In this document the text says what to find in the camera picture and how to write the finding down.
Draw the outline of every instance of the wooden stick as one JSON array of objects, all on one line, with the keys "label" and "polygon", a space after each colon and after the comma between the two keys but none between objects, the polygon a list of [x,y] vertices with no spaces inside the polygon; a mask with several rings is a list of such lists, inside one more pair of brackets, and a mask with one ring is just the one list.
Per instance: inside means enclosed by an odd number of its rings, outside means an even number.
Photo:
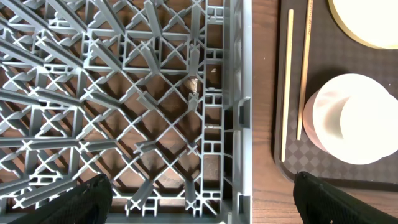
[{"label": "wooden stick", "polygon": [[313,0],[308,0],[307,19],[305,21],[303,67],[302,67],[302,71],[301,71],[300,101],[298,103],[297,140],[301,139],[301,129],[303,126],[305,89],[307,87],[307,73],[308,73],[308,55],[310,54],[312,6],[313,6]]},{"label": "wooden stick", "polygon": [[289,115],[290,69],[292,66],[292,41],[293,41],[293,9],[289,9],[289,16],[287,19],[284,107],[282,115],[282,155],[281,155],[282,162],[285,162],[287,117]]}]

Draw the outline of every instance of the plastic tray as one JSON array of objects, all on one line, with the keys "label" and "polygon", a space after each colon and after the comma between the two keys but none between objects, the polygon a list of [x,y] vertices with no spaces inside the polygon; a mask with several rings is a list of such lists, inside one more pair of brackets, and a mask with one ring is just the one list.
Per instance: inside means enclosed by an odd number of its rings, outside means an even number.
[{"label": "plastic tray", "polygon": [[[280,160],[287,13],[294,10],[292,73],[285,162]],[[306,1],[283,0],[280,11],[279,72],[274,160],[290,180],[300,171],[341,187],[398,190],[398,153],[368,165],[352,165],[321,151],[303,131],[296,140]],[[335,24],[328,1],[314,0],[306,101],[331,78],[344,73],[367,75],[398,98],[398,51],[372,49],[350,39]]]},{"label": "plastic tray", "polygon": [[0,223],[100,173],[107,223],[251,223],[251,1],[0,12]]}]

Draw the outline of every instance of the brown tabletop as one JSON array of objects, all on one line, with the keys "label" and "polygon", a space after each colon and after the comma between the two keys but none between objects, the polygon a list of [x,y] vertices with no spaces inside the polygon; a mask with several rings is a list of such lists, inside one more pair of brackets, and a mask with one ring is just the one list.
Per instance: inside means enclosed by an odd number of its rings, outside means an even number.
[{"label": "brown tabletop", "polygon": [[[302,223],[294,205],[293,183],[282,176],[272,158],[280,2],[278,0],[252,0],[252,3],[253,222]],[[344,190],[373,207],[398,217],[397,193]]]}]

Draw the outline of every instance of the wooden chopstick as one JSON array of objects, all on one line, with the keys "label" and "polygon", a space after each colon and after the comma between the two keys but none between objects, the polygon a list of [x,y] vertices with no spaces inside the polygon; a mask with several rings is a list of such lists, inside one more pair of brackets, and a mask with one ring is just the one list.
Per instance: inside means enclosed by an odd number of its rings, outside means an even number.
[{"label": "wooden chopstick", "polygon": [[285,162],[287,117],[289,115],[290,69],[292,66],[292,41],[293,41],[293,9],[289,9],[289,15],[287,18],[284,107],[282,115],[282,155],[281,155],[282,162]]},{"label": "wooden chopstick", "polygon": [[308,0],[307,18],[305,21],[303,67],[302,67],[302,71],[301,71],[300,101],[298,103],[297,140],[301,139],[301,130],[302,130],[302,126],[303,126],[305,89],[307,87],[307,73],[308,73],[308,55],[310,54],[312,7],[313,7],[313,0]]}]

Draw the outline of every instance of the wooden surface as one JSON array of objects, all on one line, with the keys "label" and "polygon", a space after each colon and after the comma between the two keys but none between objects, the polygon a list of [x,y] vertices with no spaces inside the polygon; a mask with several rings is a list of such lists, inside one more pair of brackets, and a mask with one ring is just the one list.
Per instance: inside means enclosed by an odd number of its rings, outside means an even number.
[{"label": "wooden surface", "polygon": [[[293,200],[293,183],[272,158],[275,116],[278,0],[252,0],[253,6],[253,222],[302,223]],[[398,217],[398,194],[345,190],[354,197]]]}]

